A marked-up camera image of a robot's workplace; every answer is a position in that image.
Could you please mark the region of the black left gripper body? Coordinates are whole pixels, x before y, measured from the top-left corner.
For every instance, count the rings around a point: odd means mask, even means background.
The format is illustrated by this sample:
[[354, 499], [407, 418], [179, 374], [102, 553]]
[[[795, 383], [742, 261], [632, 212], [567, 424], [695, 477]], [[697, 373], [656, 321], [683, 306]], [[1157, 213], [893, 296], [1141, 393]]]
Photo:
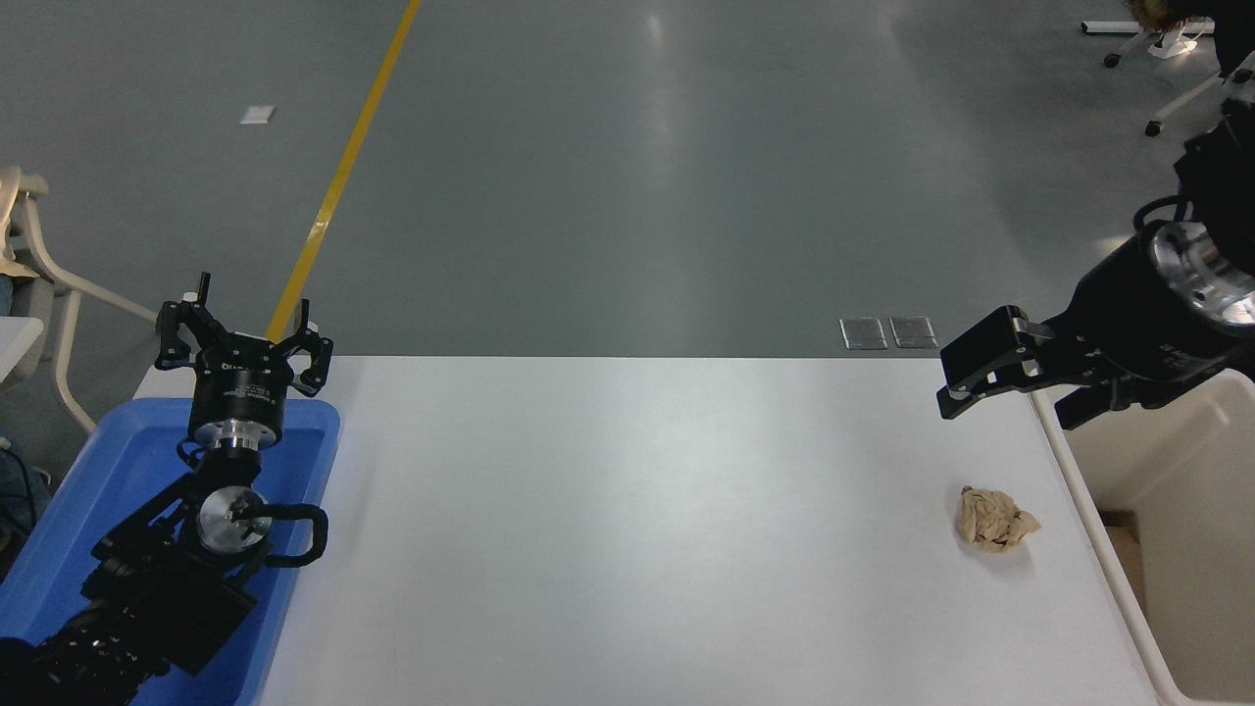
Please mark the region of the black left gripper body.
[[287, 385], [294, 372], [260, 339], [207, 344], [195, 359], [196, 384], [191, 424], [206, 426], [231, 419], [281, 426]]

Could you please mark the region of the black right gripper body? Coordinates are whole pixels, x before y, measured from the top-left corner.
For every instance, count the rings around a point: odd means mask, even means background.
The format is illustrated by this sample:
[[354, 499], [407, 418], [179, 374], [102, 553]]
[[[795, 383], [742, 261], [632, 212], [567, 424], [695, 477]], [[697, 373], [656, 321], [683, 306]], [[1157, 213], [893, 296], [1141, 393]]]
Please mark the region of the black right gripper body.
[[1252, 275], [1207, 233], [1140, 233], [1081, 278], [1050, 319], [1081, 357], [1077, 387], [1133, 381], [1140, 408], [1165, 408], [1252, 357]]

